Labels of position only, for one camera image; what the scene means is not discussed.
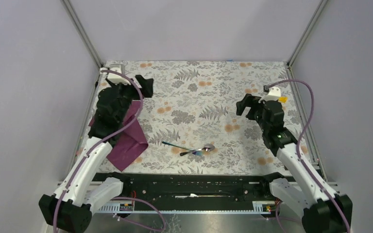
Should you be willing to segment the purple cloth napkin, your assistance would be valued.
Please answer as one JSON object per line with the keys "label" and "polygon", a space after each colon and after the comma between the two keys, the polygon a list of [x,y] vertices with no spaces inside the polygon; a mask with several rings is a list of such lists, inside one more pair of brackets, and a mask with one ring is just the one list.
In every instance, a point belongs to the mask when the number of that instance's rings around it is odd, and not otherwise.
{"label": "purple cloth napkin", "polygon": [[123,126],[129,125],[124,131],[107,140],[112,150],[106,158],[119,171],[125,170],[149,146],[136,118],[140,106],[140,101],[132,101],[124,116],[121,109],[114,110],[111,106],[98,107],[89,124],[88,136],[99,139],[104,139]]}

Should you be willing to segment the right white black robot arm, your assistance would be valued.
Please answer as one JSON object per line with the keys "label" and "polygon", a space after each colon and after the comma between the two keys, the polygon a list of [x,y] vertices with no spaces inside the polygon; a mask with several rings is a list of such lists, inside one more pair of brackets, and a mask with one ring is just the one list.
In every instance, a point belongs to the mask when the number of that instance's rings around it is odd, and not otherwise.
{"label": "right white black robot arm", "polygon": [[259,187],[260,196],[283,201],[301,219],[307,233],[349,233],[352,201],[339,194],[301,154],[297,139],[284,126],[284,111],[277,100],[265,101],[246,94],[236,103],[238,116],[249,108],[246,118],[254,120],[262,131],[264,145],[291,173],[299,189],[289,184],[280,173],[266,175]]}

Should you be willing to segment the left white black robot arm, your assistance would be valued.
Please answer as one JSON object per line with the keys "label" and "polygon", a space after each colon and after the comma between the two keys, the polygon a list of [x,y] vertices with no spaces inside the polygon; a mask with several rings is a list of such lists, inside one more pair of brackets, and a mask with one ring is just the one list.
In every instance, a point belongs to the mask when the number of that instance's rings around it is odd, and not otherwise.
{"label": "left white black robot arm", "polygon": [[107,178],[92,192],[87,188],[103,160],[123,171],[148,148],[137,118],[144,100],[153,96],[154,80],[141,75],[130,79],[115,72],[106,81],[108,87],[98,94],[88,138],[76,163],[54,193],[43,195],[38,203],[54,232],[83,233],[100,207],[114,197],[128,198],[131,187],[126,176]]}

